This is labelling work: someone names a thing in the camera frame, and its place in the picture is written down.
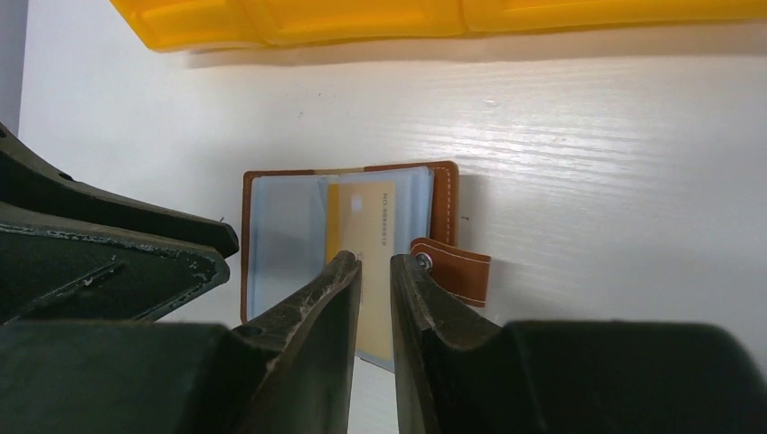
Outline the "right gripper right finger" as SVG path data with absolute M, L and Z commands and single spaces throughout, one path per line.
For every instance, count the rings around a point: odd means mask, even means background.
M 714 325 L 496 325 L 391 260 L 402 433 L 763 433 L 766 381 Z

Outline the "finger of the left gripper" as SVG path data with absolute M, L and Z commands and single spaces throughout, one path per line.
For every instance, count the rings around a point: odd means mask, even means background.
M 1 205 L 1 322 L 155 321 L 228 281 L 212 247 Z
M 224 258 L 240 249 L 228 223 L 76 181 L 36 155 L 6 126 L 1 126 L 1 201 L 33 212 L 212 247 Z

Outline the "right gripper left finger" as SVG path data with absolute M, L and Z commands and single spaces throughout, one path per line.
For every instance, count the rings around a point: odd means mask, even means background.
M 344 433 L 362 265 L 340 252 L 251 321 L 1 329 L 4 433 Z

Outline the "brown leather card holder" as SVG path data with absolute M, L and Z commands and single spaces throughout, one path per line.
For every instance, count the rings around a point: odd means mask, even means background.
M 458 245 L 459 180 L 451 161 L 246 173 L 241 320 L 276 306 L 335 257 L 326 258 L 326 223 L 327 189 L 337 182 L 395 182 L 393 255 L 415 255 L 451 295 L 471 307 L 484 307 L 491 259 Z

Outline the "gold numbered card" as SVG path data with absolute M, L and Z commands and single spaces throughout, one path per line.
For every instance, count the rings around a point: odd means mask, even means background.
M 327 189 L 326 258 L 346 250 L 362 264 L 356 351 L 386 368 L 393 364 L 389 264 L 395 208 L 393 181 L 337 182 Z

